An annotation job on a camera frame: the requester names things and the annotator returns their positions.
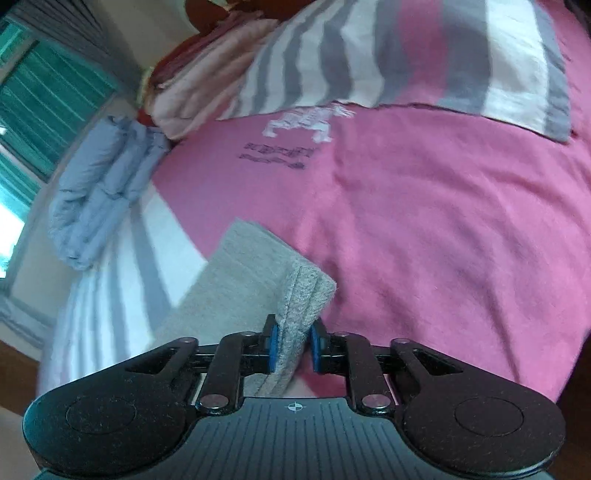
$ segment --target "blue folded clothing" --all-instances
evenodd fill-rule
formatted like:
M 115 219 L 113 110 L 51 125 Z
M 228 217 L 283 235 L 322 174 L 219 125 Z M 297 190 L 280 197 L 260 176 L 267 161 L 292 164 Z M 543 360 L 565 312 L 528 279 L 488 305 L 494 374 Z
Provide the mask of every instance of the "blue folded clothing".
M 90 268 L 169 150 L 159 128 L 124 117 L 99 121 L 62 173 L 50 205 L 49 236 L 58 257 L 76 270 Z

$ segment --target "green curtain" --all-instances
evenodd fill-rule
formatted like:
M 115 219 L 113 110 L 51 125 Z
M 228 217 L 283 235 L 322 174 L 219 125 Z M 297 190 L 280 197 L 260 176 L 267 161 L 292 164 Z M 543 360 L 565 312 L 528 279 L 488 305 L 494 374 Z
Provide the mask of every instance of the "green curtain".
M 0 67 L 28 38 L 0 24 Z M 113 94 L 106 75 L 45 43 L 34 46 L 0 84 L 0 142 L 47 181 L 68 147 Z M 39 188 L 0 155 L 0 203 L 25 220 Z

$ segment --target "pink bed sheet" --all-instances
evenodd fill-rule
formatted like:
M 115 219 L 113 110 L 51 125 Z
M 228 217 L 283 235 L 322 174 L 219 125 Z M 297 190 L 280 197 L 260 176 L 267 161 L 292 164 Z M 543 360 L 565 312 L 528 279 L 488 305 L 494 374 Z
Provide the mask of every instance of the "pink bed sheet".
M 567 145 L 448 111 L 347 106 L 320 143 L 307 128 L 264 136 L 281 113 L 211 122 L 154 184 L 206 257 L 241 218 L 330 274 L 329 331 L 412 338 L 555 400 L 591 322 L 591 43 L 545 4 L 567 62 Z

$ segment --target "gray ribbed plate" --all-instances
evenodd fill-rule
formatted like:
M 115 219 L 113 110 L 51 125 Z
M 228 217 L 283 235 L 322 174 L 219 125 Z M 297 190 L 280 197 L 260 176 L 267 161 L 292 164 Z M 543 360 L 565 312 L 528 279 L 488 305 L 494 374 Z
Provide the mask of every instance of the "gray ribbed plate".
M 389 420 L 357 415 L 344 398 L 247 398 L 237 413 L 199 421 L 173 455 L 124 480 L 456 478 L 413 454 Z

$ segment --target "window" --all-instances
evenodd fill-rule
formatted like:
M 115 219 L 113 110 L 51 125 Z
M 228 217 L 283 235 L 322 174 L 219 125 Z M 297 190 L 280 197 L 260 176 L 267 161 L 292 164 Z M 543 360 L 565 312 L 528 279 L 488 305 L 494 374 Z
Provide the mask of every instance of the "window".
M 113 90 L 83 60 L 0 21 L 0 277 L 35 195 Z

